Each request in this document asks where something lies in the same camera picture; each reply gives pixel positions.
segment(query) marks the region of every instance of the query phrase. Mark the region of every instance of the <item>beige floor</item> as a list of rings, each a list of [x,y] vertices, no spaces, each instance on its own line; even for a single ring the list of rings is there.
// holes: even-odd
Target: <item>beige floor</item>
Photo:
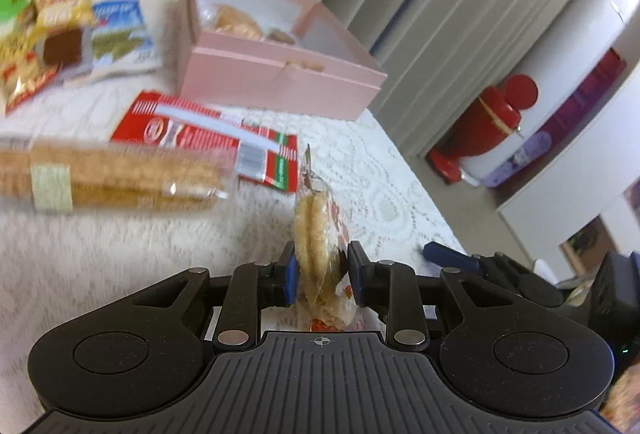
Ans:
[[[406,160],[468,254],[504,252],[530,267],[531,260],[502,221],[489,191],[463,182],[447,185],[424,159]]]

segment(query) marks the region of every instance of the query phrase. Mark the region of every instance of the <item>open pink box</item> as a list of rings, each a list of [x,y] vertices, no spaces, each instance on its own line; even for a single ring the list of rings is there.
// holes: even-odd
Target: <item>open pink box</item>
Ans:
[[[213,5],[251,15],[297,46],[206,28]],[[375,59],[316,0],[180,0],[180,96],[199,103],[356,120],[386,80]]]

